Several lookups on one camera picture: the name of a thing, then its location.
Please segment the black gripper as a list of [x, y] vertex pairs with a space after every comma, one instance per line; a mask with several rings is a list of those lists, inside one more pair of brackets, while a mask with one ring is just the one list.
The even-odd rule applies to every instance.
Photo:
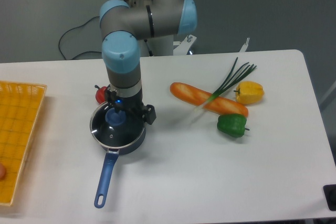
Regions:
[[107, 87], [106, 91], [106, 110], [115, 109], [117, 112], [124, 111], [126, 114], [132, 114], [137, 120], [152, 125], [156, 120], [156, 111], [153, 105], [143, 105], [142, 88], [131, 97], [120, 97], [116, 90]]

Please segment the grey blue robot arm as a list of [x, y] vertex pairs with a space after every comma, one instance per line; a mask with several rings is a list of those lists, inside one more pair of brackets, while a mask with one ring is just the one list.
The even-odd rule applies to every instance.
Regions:
[[146, 0], [143, 4], [128, 4], [109, 0], [100, 8], [99, 25], [101, 53], [110, 82], [106, 100], [117, 110], [152, 124], [156, 119], [155, 109], [142, 102], [138, 42], [193, 32], [197, 26], [194, 1]]

